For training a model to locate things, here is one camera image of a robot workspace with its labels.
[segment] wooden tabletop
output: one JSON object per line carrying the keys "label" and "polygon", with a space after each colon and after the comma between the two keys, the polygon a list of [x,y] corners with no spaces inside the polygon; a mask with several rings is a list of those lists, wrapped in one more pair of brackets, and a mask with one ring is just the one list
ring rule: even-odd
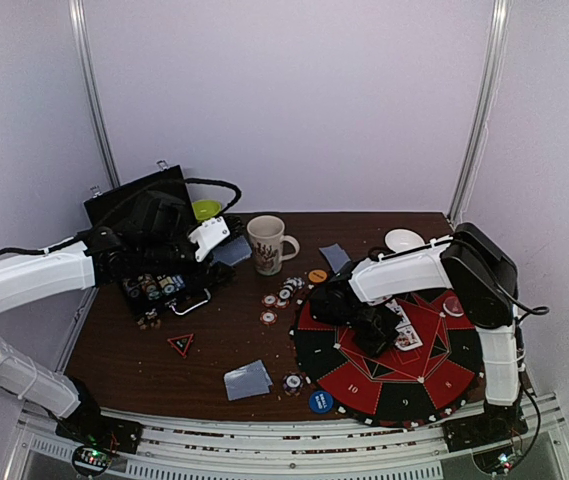
{"label": "wooden tabletop", "polygon": [[[334,419],[310,411],[310,387],[287,397],[281,379],[295,372],[288,331],[295,310],[278,310],[265,326],[261,300],[289,276],[315,268],[329,270],[318,249],[339,243],[353,259],[384,244],[393,228],[408,228],[430,239],[450,233],[440,213],[282,213],[286,233],[296,237],[300,254],[282,272],[258,275],[252,260],[237,266],[234,281],[203,308],[185,317],[167,313],[159,330],[140,331],[114,285],[100,289],[66,373],[83,380],[100,405],[118,410],[207,420],[303,421]],[[166,339],[193,333],[188,358]],[[224,374],[261,359],[275,385],[268,395],[229,402]]]}

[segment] printed design on mug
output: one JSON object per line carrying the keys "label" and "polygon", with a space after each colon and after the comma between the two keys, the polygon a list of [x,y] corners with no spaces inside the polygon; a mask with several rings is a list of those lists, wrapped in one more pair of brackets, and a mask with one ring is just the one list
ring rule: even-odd
{"label": "printed design on mug", "polygon": [[265,245],[263,243],[256,242],[254,250],[257,268],[262,271],[269,271],[275,267],[277,257],[280,253],[278,248],[274,248],[273,245]]}

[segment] blue poker chip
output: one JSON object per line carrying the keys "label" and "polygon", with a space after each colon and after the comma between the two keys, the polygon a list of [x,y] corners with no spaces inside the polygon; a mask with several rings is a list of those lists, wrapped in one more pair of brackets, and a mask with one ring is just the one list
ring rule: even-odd
{"label": "blue poker chip", "polygon": [[333,408],[333,397],[324,390],[319,390],[311,395],[308,405],[315,413],[328,413]]}

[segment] black case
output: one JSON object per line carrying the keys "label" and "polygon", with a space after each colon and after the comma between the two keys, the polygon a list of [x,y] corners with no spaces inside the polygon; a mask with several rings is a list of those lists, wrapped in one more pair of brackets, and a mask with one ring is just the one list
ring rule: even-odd
{"label": "black case", "polygon": [[[182,180],[183,178],[179,166],[171,167],[93,197],[84,202],[84,208],[94,226],[116,205],[149,184],[160,180]],[[154,186],[153,190],[178,197],[187,205],[191,204],[185,185],[177,183],[160,184]],[[131,212],[133,203],[131,202],[130,206],[124,206],[111,215],[104,226],[113,227],[126,218]],[[190,216],[187,223],[195,226],[197,224],[195,214],[192,209],[188,209],[188,213]],[[234,270],[231,267],[218,263],[208,269],[206,274],[204,272],[189,275],[177,273],[175,275],[144,274],[137,278],[125,279],[119,283],[119,286],[135,321],[140,327],[145,328],[148,325],[159,325],[157,317],[169,309],[176,315],[185,315],[206,303],[211,298],[208,287],[221,283],[223,280],[232,277],[233,274]],[[202,300],[194,305],[190,307],[181,306],[200,296]]]}

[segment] mug handle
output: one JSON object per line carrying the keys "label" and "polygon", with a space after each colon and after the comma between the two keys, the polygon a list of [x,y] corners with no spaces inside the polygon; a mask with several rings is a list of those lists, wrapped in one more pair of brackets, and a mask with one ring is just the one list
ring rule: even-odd
{"label": "mug handle", "polygon": [[293,253],[289,253],[288,255],[282,255],[282,261],[285,262],[286,260],[290,260],[291,258],[297,257],[297,254],[300,253],[300,243],[290,235],[284,235],[282,237],[282,243],[288,242],[295,250]]}

